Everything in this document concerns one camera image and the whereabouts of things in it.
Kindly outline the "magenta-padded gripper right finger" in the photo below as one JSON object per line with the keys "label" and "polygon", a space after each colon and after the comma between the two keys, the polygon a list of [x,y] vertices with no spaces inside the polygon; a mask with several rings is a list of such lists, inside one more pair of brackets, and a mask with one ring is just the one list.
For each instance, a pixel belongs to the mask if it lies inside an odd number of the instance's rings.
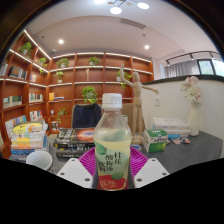
{"label": "magenta-padded gripper right finger", "polygon": [[156,158],[147,158],[134,147],[131,147],[130,171],[135,188],[146,186],[169,175]]}

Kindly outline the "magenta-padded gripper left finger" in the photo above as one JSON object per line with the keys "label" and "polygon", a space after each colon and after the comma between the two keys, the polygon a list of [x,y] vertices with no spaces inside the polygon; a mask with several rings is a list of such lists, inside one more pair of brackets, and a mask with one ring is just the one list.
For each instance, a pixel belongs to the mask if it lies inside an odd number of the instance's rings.
{"label": "magenta-padded gripper left finger", "polygon": [[84,188],[97,188],[95,149],[91,148],[79,158],[70,158],[57,175]]}

